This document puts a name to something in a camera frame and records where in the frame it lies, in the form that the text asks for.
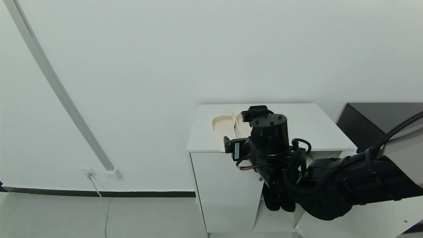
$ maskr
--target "white floor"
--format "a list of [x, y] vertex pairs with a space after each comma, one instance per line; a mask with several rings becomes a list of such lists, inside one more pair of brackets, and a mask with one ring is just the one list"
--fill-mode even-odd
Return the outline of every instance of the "white floor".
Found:
[[[1, 238], [104, 237], [100, 198], [0, 193], [0, 201]], [[104, 206], [108, 238], [204, 237], [194, 198], [104, 198]]]

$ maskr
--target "electrical socket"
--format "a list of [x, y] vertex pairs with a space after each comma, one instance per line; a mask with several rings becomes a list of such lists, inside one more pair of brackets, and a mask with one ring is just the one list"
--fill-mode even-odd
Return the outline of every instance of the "electrical socket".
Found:
[[92, 168], [81, 168], [82, 172], [84, 173], [85, 177], [88, 173], [92, 173], [93, 177], [97, 176], [96, 173], [94, 173], [94, 170]]
[[124, 179], [122, 174], [119, 172], [118, 169], [114, 169], [113, 171], [107, 171], [104, 174], [110, 180], [123, 180]]

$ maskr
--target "baseboard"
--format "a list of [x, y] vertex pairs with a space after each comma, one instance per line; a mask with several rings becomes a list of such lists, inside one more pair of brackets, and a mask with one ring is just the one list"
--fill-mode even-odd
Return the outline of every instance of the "baseboard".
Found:
[[416, 225], [410, 227], [410, 229], [404, 231], [403, 234], [417, 233], [417, 232], [423, 232], [423, 223], [417, 223]]
[[[36, 188], [13, 188], [3, 187], [5, 192], [23, 194], [41, 194], [56, 196], [99, 196], [95, 191], [73, 191], [73, 190], [51, 190]], [[110, 192], [101, 191], [103, 197], [195, 197], [195, 192], [191, 191], [166, 191], [166, 192]]]

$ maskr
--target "white cabinet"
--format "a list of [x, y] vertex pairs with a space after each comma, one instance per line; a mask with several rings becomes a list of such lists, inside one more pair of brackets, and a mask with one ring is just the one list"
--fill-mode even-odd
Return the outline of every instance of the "white cabinet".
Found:
[[[357, 149], [329, 117], [312, 103], [265, 104], [288, 118], [290, 140], [302, 138], [312, 145], [307, 159], [351, 155]], [[422, 219], [423, 199], [404, 199], [367, 206], [354, 206], [344, 217], [321, 221], [297, 205], [294, 213], [269, 211], [261, 200], [263, 181], [253, 170], [240, 171], [230, 154], [217, 150], [213, 134], [214, 117], [247, 110], [251, 104], [199, 105], [187, 145], [195, 192], [210, 237], [396, 237]], [[386, 232], [377, 231], [390, 226]]]
[[238, 170], [225, 153], [191, 153], [207, 232], [250, 232], [263, 181]]

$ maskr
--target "white slipper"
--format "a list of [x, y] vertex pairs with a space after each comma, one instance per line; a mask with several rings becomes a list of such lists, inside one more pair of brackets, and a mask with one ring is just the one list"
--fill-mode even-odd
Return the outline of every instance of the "white slipper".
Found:
[[230, 140], [236, 139], [235, 135], [235, 118], [232, 115], [220, 115], [213, 118], [211, 122], [213, 125], [214, 138], [216, 141], [217, 149], [225, 152], [225, 145], [223, 137], [227, 136]]
[[242, 111], [244, 111], [242, 108], [237, 108], [232, 115], [235, 118], [235, 128], [239, 131], [241, 138], [247, 138], [251, 135], [251, 127], [248, 122], [242, 121]]

